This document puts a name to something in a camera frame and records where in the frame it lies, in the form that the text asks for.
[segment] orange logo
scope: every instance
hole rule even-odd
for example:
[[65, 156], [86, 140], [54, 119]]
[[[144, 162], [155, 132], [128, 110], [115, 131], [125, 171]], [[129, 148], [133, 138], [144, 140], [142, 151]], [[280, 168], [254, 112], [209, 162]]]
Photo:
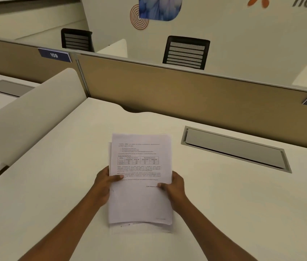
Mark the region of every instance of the orange logo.
[[[257, 2], [257, 0], [250, 0], [250, 1], [248, 2], [248, 6], [254, 5], [256, 2]], [[268, 5], [269, 5], [269, 0], [262, 0], [262, 7], [263, 7], [263, 8], [267, 8]]]

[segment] paper document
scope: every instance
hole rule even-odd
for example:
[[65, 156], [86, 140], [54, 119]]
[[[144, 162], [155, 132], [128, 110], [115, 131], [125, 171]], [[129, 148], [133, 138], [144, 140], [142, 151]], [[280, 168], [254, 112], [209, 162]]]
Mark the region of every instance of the paper document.
[[169, 135], [112, 135], [110, 175], [123, 174], [113, 183], [108, 203], [109, 223], [172, 224], [173, 210], [157, 183], [172, 182]]

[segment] hand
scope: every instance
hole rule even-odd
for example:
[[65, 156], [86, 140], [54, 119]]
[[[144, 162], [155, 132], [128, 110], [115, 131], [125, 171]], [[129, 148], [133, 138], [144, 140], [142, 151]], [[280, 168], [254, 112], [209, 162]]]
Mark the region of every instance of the hand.
[[185, 184], [182, 176], [173, 171], [171, 184], [158, 183], [157, 186], [167, 192], [173, 210], [180, 214], [184, 204], [189, 202], [185, 194]]
[[123, 177], [123, 175], [109, 176], [109, 166], [99, 171], [91, 188], [99, 207], [103, 206], [108, 201], [111, 183], [122, 180]]

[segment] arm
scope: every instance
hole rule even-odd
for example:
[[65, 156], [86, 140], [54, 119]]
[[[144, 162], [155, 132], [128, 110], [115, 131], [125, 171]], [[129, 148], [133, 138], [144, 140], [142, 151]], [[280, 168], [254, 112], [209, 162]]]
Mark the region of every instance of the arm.
[[109, 176], [108, 167], [101, 170], [78, 205], [19, 261], [68, 261], [94, 215], [108, 201], [111, 183], [122, 178]]
[[216, 228], [186, 197], [184, 179], [173, 171], [171, 184], [158, 183], [173, 209], [182, 217], [209, 261], [256, 261], [248, 252]]

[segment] black office chair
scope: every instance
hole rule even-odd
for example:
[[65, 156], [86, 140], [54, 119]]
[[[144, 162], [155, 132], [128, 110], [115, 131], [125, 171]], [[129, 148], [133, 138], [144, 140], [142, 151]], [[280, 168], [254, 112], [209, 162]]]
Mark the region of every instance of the black office chair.
[[169, 36], [163, 63], [204, 70], [209, 46], [209, 40]]
[[62, 48], [94, 52], [91, 31], [63, 28], [60, 34], [62, 36]]

